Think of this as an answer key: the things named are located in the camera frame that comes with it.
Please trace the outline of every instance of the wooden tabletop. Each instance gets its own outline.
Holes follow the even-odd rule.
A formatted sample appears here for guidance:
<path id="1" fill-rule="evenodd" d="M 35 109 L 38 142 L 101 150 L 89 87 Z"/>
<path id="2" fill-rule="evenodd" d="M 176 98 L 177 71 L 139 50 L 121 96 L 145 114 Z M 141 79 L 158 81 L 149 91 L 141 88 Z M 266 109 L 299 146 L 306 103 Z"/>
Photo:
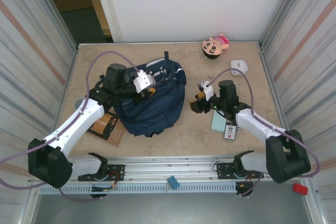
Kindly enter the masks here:
<path id="1" fill-rule="evenodd" d="M 255 111 L 269 122 L 280 125 L 254 42 L 231 42 L 230 48 L 220 57 L 204 61 L 202 61 L 204 55 L 200 43 L 81 45 L 61 122 L 64 122 L 75 111 L 74 101 L 85 96 L 85 75 L 92 59 L 107 50 L 114 50 L 127 56 L 136 65 L 161 58 L 164 51 L 169 51 L 170 59 L 179 62 L 187 76 L 183 110 L 174 127 L 166 129 L 162 134 L 152 138 L 134 137 L 126 133 L 119 148 L 86 133 L 72 149 L 72 156 L 84 155 L 88 152 L 95 152 L 104 157 L 220 155 L 238 154 L 246 150 L 264 152 L 265 147 L 261 142 L 246 130 L 239 131 L 234 141 L 224 139 L 223 133 L 211 130 L 213 111 L 207 114 L 196 114 L 190 110 L 188 105 L 198 93 L 197 84 L 202 80 L 213 79 L 222 70 L 227 69 L 230 61 L 234 59 L 245 60 L 248 64 L 247 78 L 255 97 Z M 99 76 L 105 74 L 106 68 L 114 62 L 128 67 L 128 63 L 118 56 L 105 55 L 101 57 L 90 73 L 91 88 L 100 80 Z M 240 101 L 250 104 L 249 90 L 242 76 L 234 76 L 229 72 L 223 74 L 213 84 L 215 92 L 218 92 L 218 82 L 226 79 L 234 81 Z"/>

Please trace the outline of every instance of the purple cable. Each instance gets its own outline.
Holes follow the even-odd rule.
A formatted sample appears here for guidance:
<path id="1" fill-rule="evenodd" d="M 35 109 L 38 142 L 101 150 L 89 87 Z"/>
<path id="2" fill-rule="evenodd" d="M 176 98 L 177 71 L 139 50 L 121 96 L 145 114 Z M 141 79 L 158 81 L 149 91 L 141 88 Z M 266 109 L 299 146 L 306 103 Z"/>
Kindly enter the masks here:
<path id="1" fill-rule="evenodd" d="M 252 114 L 252 116 L 259 122 L 259 123 L 261 123 L 262 125 L 264 125 L 264 126 L 266 126 L 266 127 L 268 127 L 269 129 L 272 129 L 272 130 L 274 130 L 275 132 L 277 132 L 277 133 L 279 133 L 279 134 L 281 134 L 281 135 L 283 135 L 283 136 L 285 136 L 286 138 L 288 138 L 288 139 L 291 139 L 292 141 L 294 141 L 295 143 L 297 143 L 298 145 L 300 145 L 302 148 L 304 148 L 306 151 L 308 151 L 311 155 L 312 155 L 312 157 L 315 159 L 315 161 L 316 161 L 316 170 L 314 171 L 314 172 L 312 172 L 311 174 L 306 174 L 306 175 L 301 175 L 301 176 L 299 176 L 300 178 L 310 178 L 310 177 L 312 177 L 312 176 L 314 176 L 314 175 L 316 175 L 317 173 L 319 173 L 319 171 L 320 171 L 320 161 L 319 161 L 319 159 L 317 158 L 317 156 L 316 156 L 316 154 L 308 147 L 308 146 L 306 146 L 305 144 L 303 144 L 302 142 L 300 142 L 299 140 L 297 140 L 296 138 L 294 138 L 294 137 L 292 137 L 292 136 L 290 136 L 290 135 L 288 135 L 287 133 L 285 133 L 285 132 L 282 132 L 282 131 L 280 131 L 280 130 L 278 130 L 278 129 L 273 129 L 273 127 L 271 126 L 271 125 L 269 125 L 268 123 L 266 123 L 266 122 L 264 122 L 262 119 L 260 119 L 260 118 L 258 118 L 258 117 L 256 117 L 255 115 L 254 115 L 254 97 L 253 97 L 253 92 L 252 92 L 252 88 L 251 88 L 251 85 L 250 85 L 250 83 L 249 83 L 249 81 L 248 81 L 248 79 L 247 79 L 247 77 L 246 77 L 246 75 L 243 73 L 243 72 L 241 72 L 239 69 L 236 69 L 236 68 L 229 68 L 229 69 L 226 69 L 226 70 L 224 70 L 224 71 L 222 71 L 222 72 L 220 72 L 210 83 L 209 83 L 209 85 L 211 85 L 211 84 L 213 84 L 222 74 L 224 74 L 225 72 L 227 72 L 227 71 L 231 71 L 231 70 L 235 70 L 235 71 L 238 71 L 243 77 L 244 77 L 244 79 L 245 79 L 245 81 L 246 81 L 246 83 L 247 83 L 247 85 L 248 85 L 248 89 L 250 90 L 250 95 L 251 95 L 251 114 Z M 253 187 L 252 188 L 250 188 L 250 190 L 248 190 L 248 191 L 246 191 L 245 193 L 243 193 L 242 194 L 242 196 L 243 195 L 246 195 L 247 193 L 249 193 L 258 183 L 259 183 L 259 181 L 261 180 L 261 177 L 262 177 L 262 175 L 259 177 L 259 179 L 257 180 L 257 182 L 253 185 Z"/>
<path id="2" fill-rule="evenodd" d="M 36 146 L 34 148 L 31 148 L 29 150 L 26 150 L 24 152 L 20 152 L 20 153 L 17 153 L 17 154 L 14 154 L 12 156 L 9 156 L 9 157 L 6 157 L 4 159 L 2 159 L 0 161 L 0 165 L 2 165 L 3 163 L 9 161 L 9 160 L 12 160 L 12 159 L 15 159 L 17 157 L 20 157 L 20 156 L 23 156 L 23 155 L 27 155 L 31 152 L 34 152 L 34 151 L 37 151 L 41 148 L 44 148 L 45 146 L 47 146 L 48 144 L 52 143 L 53 141 L 55 141 L 56 139 L 58 139 L 60 136 L 62 136 L 62 134 L 64 132 L 66 132 L 77 120 L 78 118 L 82 115 L 82 112 L 84 111 L 86 105 L 88 104 L 88 101 L 89 101 L 89 93 L 90 93 L 90 88 L 89 88 L 89 74 L 90 74 L 90 71 L 91 71 L 91 68 L 93 66 L 93 64 L 98 60 L 98 58 L 100 58 L 101 56 L 105 55 L 105 54 L 115 54 L 115 55 L 118 55 L 120 56 L 121 58 L 123 58 L 125 61 L 127 61 L 137 72 L 139 72 L 139 69 L 127 58 L 125 57 L 124 55 L 118 53 L 118 52 L 115 52 L 115 51 L 105 51 L 105 52 L 102 52 L 101 54 L 98 54 L 94 60 L 92 61 L 92 63 L 90 64 L 89 66 L 89 69 L 86 73 L 86 77 L 85 77 L 85 81 L 86 81 L 86 96 L 85 96 L 85 102 L 84 102 L 84 105 L 83 107 L 81 108 L 81 110 L 78 112 L 78 114 L 75 116 L 75 118 L 67 125 L 64 127 L 63 130 L 61 130 L 58 134 L 57 134 L 57 137 L 53 137 L 52 139 L 50 139 L 49 141 L 46 141 L 44 144 L 42 145 L 39 145 L 39 146 Z M 26 186 L 26 187 L 22 187 L 22 186 L 13 186 L 13 185 L 10 185 L 6 182 L 4 182 L 1 178 L 0 178 L 0 184 L 5 186 L 5 187 L 8 187 L 10 189 L 13 189 L 13 190 L 28 190 L 28 189 L 33 189 L 33 188 L 36 188 L 36 187 L 39 187 L 39 186 L 42 186 L 42 185 L 45 185 L 45 183 L 40 183 L 40 184 L 37 184 L 37 185 L 33 185 L 33 186 Z"/>
<path id="3" fill-rule="evenodd" d="M 93 202 L 96 200 L 99 200 L 100 198 L 92 198 L 92 199 L 76 199 L 76 198 L 71 198 L 68 195 L 66 195 L 65 193 L 63 193 L 63 191 L 61 190 L 61 188 L 58 189 L 59 192 L 68 200 L 74 201 L 74 202 Z"/>

